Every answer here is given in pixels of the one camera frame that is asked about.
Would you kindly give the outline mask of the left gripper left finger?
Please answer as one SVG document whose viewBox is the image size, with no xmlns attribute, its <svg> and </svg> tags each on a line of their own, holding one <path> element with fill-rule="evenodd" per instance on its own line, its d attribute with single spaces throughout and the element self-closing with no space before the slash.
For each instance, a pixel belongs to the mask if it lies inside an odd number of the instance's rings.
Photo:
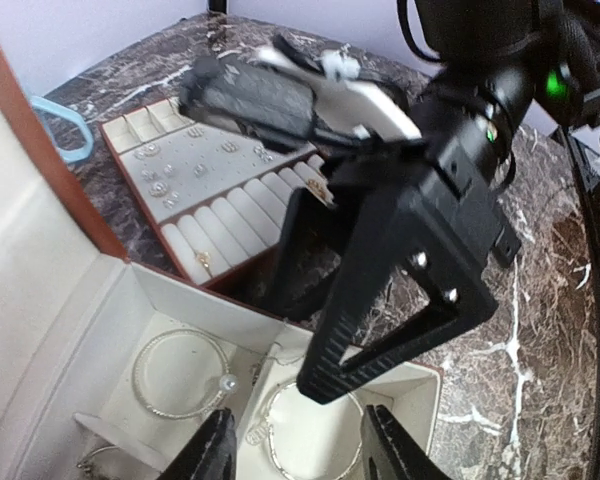
<svg viewBox="0 0 600 480">
<path fill-rule="evenodd" d="M 162 472 L 162 480 L 234 480 L 236 461 L 234 415 L 216 409 Z"/>
</svg>

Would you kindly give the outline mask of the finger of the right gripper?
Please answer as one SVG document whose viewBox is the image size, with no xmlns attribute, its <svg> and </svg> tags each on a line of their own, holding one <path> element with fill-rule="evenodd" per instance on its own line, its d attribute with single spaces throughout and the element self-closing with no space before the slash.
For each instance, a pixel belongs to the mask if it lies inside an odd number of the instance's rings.
<svg viewBox="0 0 600 480">
<path fill-rule="evenodd" d="M 267 310 L 288 320 L 307 320 L 320 310 L 329 294 L 334 270 L 302 295 L 294 297 L 292 283 L 312 237 L 331 250 L 345 245 L 345 233 L 337 211 L 324 205 L 310 190 L 295 189 L 287 206 L 277 246 L 272 276 L 267 287 Z"/>
</svg>

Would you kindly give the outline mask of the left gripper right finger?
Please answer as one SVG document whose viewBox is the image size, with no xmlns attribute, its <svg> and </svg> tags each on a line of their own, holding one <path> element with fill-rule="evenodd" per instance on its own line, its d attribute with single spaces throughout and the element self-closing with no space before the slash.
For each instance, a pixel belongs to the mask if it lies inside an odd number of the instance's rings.
<svg viewBox="0 0 600 480">
<path fill-rule="evenodd" d="M 384 405 L 365 407 L 360 432 L 364 479 L 435 478 L 435 465 Z"/>
</svg>

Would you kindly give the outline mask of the rose gold hoop earring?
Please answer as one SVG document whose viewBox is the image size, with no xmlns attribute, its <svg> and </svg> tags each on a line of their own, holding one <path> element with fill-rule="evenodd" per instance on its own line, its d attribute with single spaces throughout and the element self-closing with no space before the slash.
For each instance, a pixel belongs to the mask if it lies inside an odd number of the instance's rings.
<svg viewBox="0 0 600 480">
<path fill-rule="evenodd" d="M 309 178 L 306 181 L 306 187 L 324 205 L 331 205 L 333 203 L 333 195 L 328 190 L 327 185 L 324 182 L 314 178 Z"/>
</svg>

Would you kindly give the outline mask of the brown jewelry tray cream lining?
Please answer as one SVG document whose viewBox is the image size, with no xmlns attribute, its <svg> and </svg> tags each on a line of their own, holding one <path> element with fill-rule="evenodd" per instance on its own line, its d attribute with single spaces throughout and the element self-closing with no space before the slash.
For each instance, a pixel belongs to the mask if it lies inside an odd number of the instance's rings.
<svg viewBox="0 0 600 480">
<path fill-rule="evenodd" d="M 200 286 L 270 253 L 293 191 L 309 178 L 326 184 L 315 147 L 276 153 L 236 126 L 180 115 L 173 98 L 100 129 L 178 272 Z"/>
</svg>

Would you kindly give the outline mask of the brown jewelry box cream lining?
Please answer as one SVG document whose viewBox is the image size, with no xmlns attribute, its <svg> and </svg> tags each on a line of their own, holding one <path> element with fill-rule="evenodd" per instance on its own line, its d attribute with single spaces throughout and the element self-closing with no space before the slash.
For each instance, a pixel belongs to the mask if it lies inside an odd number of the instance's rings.
<svg viewBox="0 0 600 480">
<path fill-rule="evenodd" d="M 307 330 L 133 263 L 64 166 L 0 49 L 0 479 L 158 479 L 216 409 L 235 479 L 277 479 L 245 434 Z M 439 373 L 355 393 L 429 452 Z"/>
</svg>

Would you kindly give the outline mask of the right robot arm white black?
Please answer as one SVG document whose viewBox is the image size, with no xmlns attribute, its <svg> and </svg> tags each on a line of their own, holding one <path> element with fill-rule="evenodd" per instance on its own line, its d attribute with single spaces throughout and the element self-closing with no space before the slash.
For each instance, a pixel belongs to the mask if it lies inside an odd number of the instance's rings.
<svg viewBox="0 0 600 480">
<path fill-rule="evenodd" d="M 492 180 L 532 102 L 564 126 L 592 123 L 595 52 L 559 1 L 427 1 L 417 6 L 441 71 L 406 117 L 409 138 L 336 146 L 323 165 L 333 204 L 306 190 L 288 206 L 267 308 L 318 313 L 296 385 L 330 403 L 488 320 L 489 257 L 513 262 L 520 241 Z M 428 305 L 353 357 L 346 350 L 403 267 Z"/>
</svg>

